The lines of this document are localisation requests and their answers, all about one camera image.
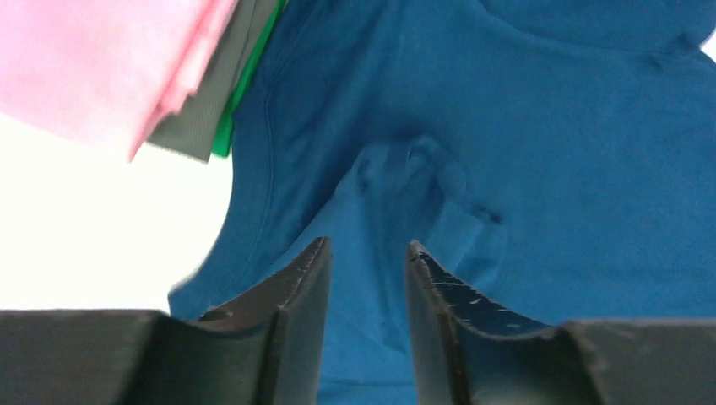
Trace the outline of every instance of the garment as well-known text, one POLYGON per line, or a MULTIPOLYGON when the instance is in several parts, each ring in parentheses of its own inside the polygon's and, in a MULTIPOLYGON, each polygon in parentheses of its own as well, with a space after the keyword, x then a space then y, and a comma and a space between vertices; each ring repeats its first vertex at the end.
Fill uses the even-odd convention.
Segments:
POLYGON ((0 111, 132 159, 196 91, 236 0, 0 5, 0 111))
POLYGON ((716 65, 697 48, 715 19, 697 0, 293 0, 172 314, 330 236, 318 403, 336 405, 416 403, 410 240, 545 323, 716 316, 716 65))
POLYGON ((167 116, 149 142, 209 161, 226 101, 236 87, 276 0, 241 0, 204 74, 198 92, 167 116))
POLYGON ((239 77, 239 81, 233 92, 231 92, 231 97, 229 97, 226 101, 225 108, 221 114, 221 118, 219 119, 219 125, 216 128, 216 136, 214 137, 214 144, 212 145, 212 152, 214 152, 217 156, 223 158, 229 156, 229 152, 231 151, 231 134, 234 129, 234 121, 231 118, 231 115, 241 102, 241 98, 244 93, 246 93, 247 87, 249 83, 251 83, 251 77, 256 70, 261 54, 263 53, 263 49, 269 42, 269 38, 271 36, 271 32, 274 30, 276 21, 278 21, 280 14, 283 13, 284 7, 287 3, 288 2, 286 0, 279 0, 276 2, 275 7, 271 10, 271 14, 267 14, 266 12, 268 9, 263 8, 261 10, 263 11, 263 13, 261 13, 262 18, 259 21, 263 22, 264 16, 267 17, 268 20, 266 20, 265 24, 256 24, 255 26, 252 24, 252 28, 258 29, 260 27, 261 33, 258 38, 252 42, 252 47, 250 48, 252 50, 249 58, 245 61, 242 60, 244 67, 241 70, 241 76, 239 77))

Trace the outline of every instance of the blue shirt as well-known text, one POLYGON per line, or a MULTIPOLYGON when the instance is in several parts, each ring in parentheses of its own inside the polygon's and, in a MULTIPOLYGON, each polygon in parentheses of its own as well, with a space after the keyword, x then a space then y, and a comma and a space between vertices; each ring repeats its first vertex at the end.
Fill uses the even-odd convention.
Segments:
POLYGON ((291 0, 194 318, 316 236, 319 403, 415 403, 404 258, 526 316, 716 316, 716 2, 291 0))

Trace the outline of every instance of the stack of folded cloth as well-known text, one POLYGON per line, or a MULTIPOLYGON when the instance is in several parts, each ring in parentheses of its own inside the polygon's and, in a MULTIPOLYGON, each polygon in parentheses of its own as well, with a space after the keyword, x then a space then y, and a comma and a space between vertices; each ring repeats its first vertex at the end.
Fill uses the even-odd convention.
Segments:
MULTIPOLYGON (((222 116, 220 133, 231 132, 231 96, 281 9, 276 0, 2 2, 0 112, 126 160, 149 139, 206 161, 222 116)), ((228 138, 217 154, 228 154, 228 138)))

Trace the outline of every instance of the robotic claw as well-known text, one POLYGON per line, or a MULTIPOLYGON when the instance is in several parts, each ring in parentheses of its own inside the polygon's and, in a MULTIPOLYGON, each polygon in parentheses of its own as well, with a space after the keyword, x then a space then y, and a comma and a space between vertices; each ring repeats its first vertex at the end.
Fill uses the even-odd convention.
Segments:
MULTIPOLYGON (((319 238, 189 323, 151 310, 0 311, 0 403, 315 403, 330 269, 319 238)), ((475 291, 418 242, 405 279, 421 405, 716 403, 716 321, 550 327, 475 291)))

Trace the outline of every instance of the white surface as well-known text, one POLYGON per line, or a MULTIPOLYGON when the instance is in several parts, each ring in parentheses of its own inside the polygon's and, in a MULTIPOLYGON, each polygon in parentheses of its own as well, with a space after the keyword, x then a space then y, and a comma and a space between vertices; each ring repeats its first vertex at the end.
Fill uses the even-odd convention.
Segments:
POLYGON ((230 193, 229 160, 145 145, 124 165, 0 116, 0 308, 167 311, 230 193))

